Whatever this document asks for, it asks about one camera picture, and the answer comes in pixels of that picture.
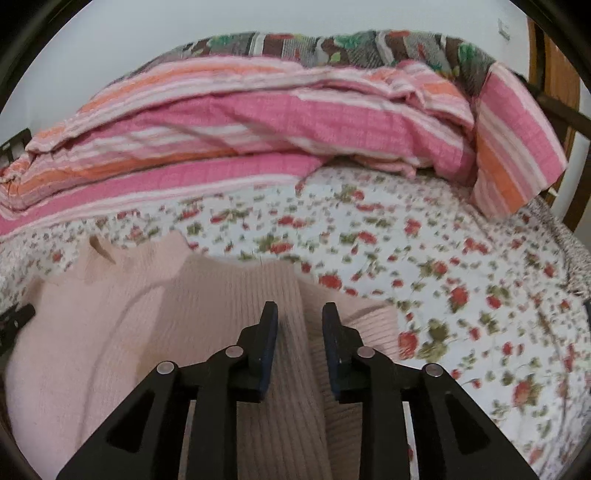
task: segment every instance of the folded blanket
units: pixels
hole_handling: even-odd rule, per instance
[[[298,149],[354,155],[409,177],[433,167],[445,179],[476,182],[473,201],[501,218],[551,185],[566,159],[516,78],[499,64],[488,75],[475,119],[454,84],[412,60],[375,70],[243,57],[164,63],[110,85],[36,135],[4,172],[0,205],[24,210],[141,168]]]
[[[37,315],[6,373],[19,448],[43,479],[55,478],[159,362],[207,360],[268,300],[279,308],[271,386],[263,403],[238,407],[240,478],[356,478],[361,411],[328,390],[322,305],[335,301],[343,323],[394,360],[396,309],[298,280],[287,262],[239,267],[192,254],[178,232],[129,250],[91,238],[66,273],[29,286],[24,301]]]

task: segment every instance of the orange stripe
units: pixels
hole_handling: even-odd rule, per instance
[[[85,104],[82,108],[80,108],[79,112],[85,113],[93,108],[96,108],[100,105],[103,105],[110,100],[116,99],[118,96],[121,96],[124,93],[133,92],[135,89],[139,89],[145,86],[155,86],[159,83],[163,83],[165,80],[173,79],[177,76],[181,76],[187,73],[197,73],[197,72],[232,72],[232,73],[239,73],[239,74],[246,74],[246,73],[276,73],[276,72],[284,72],[285,70],[279,69],[276,67],[262,67],[262,66],[229,66],[224,64],[208,64],[208,65],[190,65],[190,66],[178,66],[174,70],[170,72],[165,72],[158,75],[151,75],[149,77],[139,78],[133,83],[128,83],[123,85],[118,90],[111,92],[108,95],[101,96],[94,101],[90,101]]]
[[[373,72],[371,75],[364,76],[367,80],[378,80],[378,81],[385,81],[390,79],[395,79],[396,77],[400,76],[400,72],[391,69],[380,69],[376,72]]]
[[[143,170],[144,168],[159,167],[188,160],[232,157],[234,155],[238,155],[235,150],[231,148],[224,148],[221,150],[211,150],[201,153],[170,154],[163,157],[149,158],[147,160],[132,159],[114,161],[106,165],[89,167],[87,169],[77,171],[70,168],[56,168],[54,170],[44,171],[24,183],[8,185],[12,186],[12,188],[9,188],[10,196],[20,196],[30,193],[41,186],[47,186],[54,182],[68,180],[72,177],[84,178],[86,181],[79,184],[85,184],[93,181],[108,179],[110,177],[124,173],[130,173],[132,171]]]
[[[428,91],[429,93],[433,93],[434,95],[438,93],[445,93],[447,95],[453,95],[455,97],[460,97],[463,99],[462,94],[459,90],[450,82],[437,82],[437,83],[425,83],[423,88]]]
[[[478,133],[476,133],[476,151],[478,152],[478,168],[484,170],[493,181],[509,210],[511,212],[519,210],[525,203],[521,193],[517,190],[503,164]]]

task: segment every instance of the striped quilt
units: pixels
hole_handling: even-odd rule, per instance
[[[470,102],[421,62],[304,68],[266,57],[163,63],[112,84],[74,117],[35,135],[2,174],[0,205],[189,160],[301,152],[350,155],[413,177],[434,168],[474,185],[490,218],[551,185],[566,159],[529,93],[500,64]]]

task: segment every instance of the white wall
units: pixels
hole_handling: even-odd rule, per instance
[[[498,19],[509,27],[507,42]],[[47,44],[0,114],[0,142],[73,114],[114,78],[177,45],[249,30],[425,30],[469,40],[527,75],[527,18],[509,0],[93,0]]]

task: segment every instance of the bed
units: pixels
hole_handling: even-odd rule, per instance
[[[278,37],[269,40],[293,39]],[[343,53],[359,54],[364,38],[323,48],[334,63],[367,63]],[[195,52],[240,54],[241,39],[182,46],[118,81]],[[453,42],[446,45],[458,51]],[[493,60],[472,55],[478,68],[466,78],[478,85]],[[440,74],[466,74],[454,67]],[[34,275],[68,269],[91,234],[132,248],[174,229],[202,254],[279,258],[327,288],[395,304],[401,362],[440,363],[540,478],[568,478],[561,475],[587,439],[591,403],[589,252],[540,197],[489,220],[470,204],[470,189],[431,173],[409,180],[342,158],[306,161],[299,170],[256,170],[248,181],[211,171],[187,180],[191,164],[181,163],[52,193],[27,215],[4,218],[0,310]]]

